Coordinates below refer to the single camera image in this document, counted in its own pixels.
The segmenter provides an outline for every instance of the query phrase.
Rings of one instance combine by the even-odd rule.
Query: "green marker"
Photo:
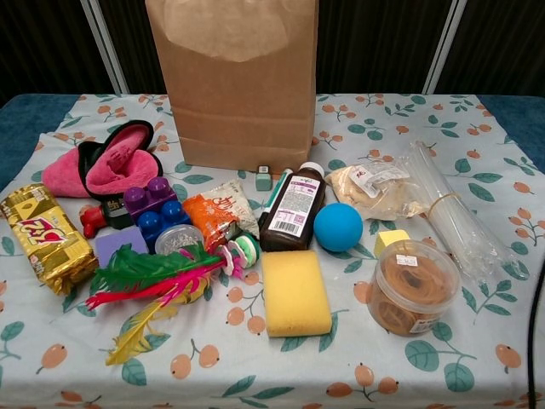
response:
[[[276,201],[276,198],[278,197],[278,194],[280,193],[280,189],[284,185],[286,177],[288,177],[288,175],[292,173],[293,173],[293,170],[289,168],[284,169],[284,172],[282,172],[280,179],[278,179],[278,183],[272,190],[271,197],[265,203],[265,206],[263,207],[263,212],[261,213],[261,216],[259,216],[259,221],[257,222],[257,224],[259,225],[259,229],[261,229],[261,227],[263,226],[263,223],[265,223],[265,219],[267,219],[267,216],[269,216],[269,212],[273,208],[274,202]]]

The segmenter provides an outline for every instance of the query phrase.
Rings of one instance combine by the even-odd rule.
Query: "orange snack bag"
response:
[[[259,239],[257,220],[237,180],[228,181],[209,192],[193,196],[182,206],[193,226],[203,233],[207,251],[225,244],[240,230]]]

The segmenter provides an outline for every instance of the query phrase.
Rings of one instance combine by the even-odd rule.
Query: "brown paper bag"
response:
[[[297,168],[314,126],[318,0],[146,0],[184,159]]]

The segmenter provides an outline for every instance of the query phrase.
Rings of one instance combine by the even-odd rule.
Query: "bottle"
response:
[[[79,220],[83,225],[83,235],[87,239],[92,239],[106,226],[121,230],[134,224],[123,199],[111,199],[102,202],[100,206],[91,207],[81,214]]]
[[[306,250],[325,196],[324,169],[314,162],[288,175],[260,231],[264,251]]]
[[[284,172],[282,172],[282,175],[280,175],[280,179],[278,179],[278,182],[271,193],[271,197],[265,203],[265,207],[263,207],[263,212],[261,213],[261,216],[259,216],[259,220],[257,221],[259,229],[263,227],[263,224],[265,223],[267,216],[269,216],[269,213],[271,212],[271,209],[273,208],[274,202],[276,201],[276,198],[278,197],[278,194],[280,193],[280,189],[282,188],[282,186],[284,185],[284,182],[286,181],[286,177],[288,177],[288,175],[291,175],[292,173],[293,173],[293,170],[291,170],[290,168],[287,168],[287,169],[284,169]]]

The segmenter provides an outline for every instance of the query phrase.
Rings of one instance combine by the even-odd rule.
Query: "dark background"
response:
[[[100,0],[131,93],[164,93],[144,0]],[[450,0],[320,0],[317,91],[419,93]],[[468,0],[436,93],[545,96],[542,0]],[[80,2],[0,0],[0,106],[111,93]]]

